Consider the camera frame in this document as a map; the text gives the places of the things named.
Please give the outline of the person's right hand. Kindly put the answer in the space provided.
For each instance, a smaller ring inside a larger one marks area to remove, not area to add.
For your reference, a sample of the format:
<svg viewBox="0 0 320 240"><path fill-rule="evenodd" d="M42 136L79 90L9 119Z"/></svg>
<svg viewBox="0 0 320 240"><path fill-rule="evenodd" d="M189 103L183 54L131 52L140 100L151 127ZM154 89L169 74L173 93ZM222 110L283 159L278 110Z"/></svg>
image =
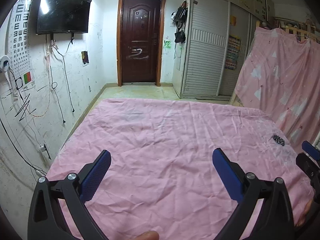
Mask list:
<svg viewBox="0 0 320 240"><path fill-rule="evenodd" d="M307 204L304 207L304 210L303 210L302 214L300 215L299 220L296 223L295 227L297 227L297 228L301 227L306 223L306 218L307 218L307 215L310 213L312 204L313 204L313 200L310 200L307 202Z"/></svg>

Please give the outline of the person's left hand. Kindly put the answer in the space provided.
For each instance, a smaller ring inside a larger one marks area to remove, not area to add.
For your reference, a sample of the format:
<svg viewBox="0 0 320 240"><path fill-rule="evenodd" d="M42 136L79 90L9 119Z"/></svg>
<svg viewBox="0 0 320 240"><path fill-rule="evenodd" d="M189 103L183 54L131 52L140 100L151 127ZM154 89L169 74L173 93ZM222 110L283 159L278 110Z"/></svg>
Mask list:
<svg viewBox="0 0 320 240"><path fill-rule="evenodd" d="M135 237L133 240L159 240L159 234L156 231L150 230Z"/></svg>

